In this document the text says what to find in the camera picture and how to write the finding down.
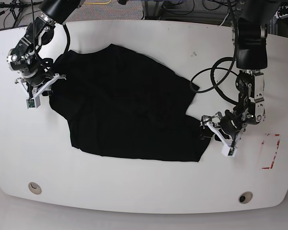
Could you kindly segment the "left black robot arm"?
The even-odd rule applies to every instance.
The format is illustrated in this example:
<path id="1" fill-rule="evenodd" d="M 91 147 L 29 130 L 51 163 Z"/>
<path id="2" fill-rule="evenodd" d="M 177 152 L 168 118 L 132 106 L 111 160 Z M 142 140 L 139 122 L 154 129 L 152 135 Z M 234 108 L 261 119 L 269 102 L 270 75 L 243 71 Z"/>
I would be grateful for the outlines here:
<path id="1" fill-rule="evenodd" d="M 234 33 L 234 53 L 232 57 L 219 59 L 209 68 L 212 86 L 201 92 L 216 90 L 234 108 L 232 111 L 226 110 L 224 114 L 216 113 L 215 117 L 219 119 L 217 123 L 213 122 L 213 116 L 202 116 L 200 139 L 216 135 L 220 141 L 234 148 L 247 125 L 257 125 L 264 120 L 264 74 L 261 71 L 268 66 L 267 23 L 281 4 L 281 0 L 248 0 L 241 14 L 236 16 L 228 1 Z M 240 70 L 235 81 L 239 92 L 236 102 L 225 96 L 219 88 L 232 72 L 233 66 Z"/>

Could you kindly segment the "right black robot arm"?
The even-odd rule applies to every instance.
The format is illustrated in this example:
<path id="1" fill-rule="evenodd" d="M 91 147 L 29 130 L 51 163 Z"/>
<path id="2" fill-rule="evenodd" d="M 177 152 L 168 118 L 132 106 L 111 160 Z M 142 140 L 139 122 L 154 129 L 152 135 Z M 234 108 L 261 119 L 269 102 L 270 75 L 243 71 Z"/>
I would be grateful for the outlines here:
<path id="1" fill-rule="evenodd" d="M 29 98 L 32 90 L 42 85 L 46 78 L 53 78 L 51 59 L 42 59 L 38 54 L 42 46 L 48 44 L 54 36 L 55 24 L 61 24 L 67 30 L 65 23 L 71 14 L 83 5 L 83 0 L 44 0 L 39 9 L 41 15 L 32 17 L 25 35 L 17 46 L 10 50 L 7 56 L 9 67 L 18 71 L 27 82 Z"/>

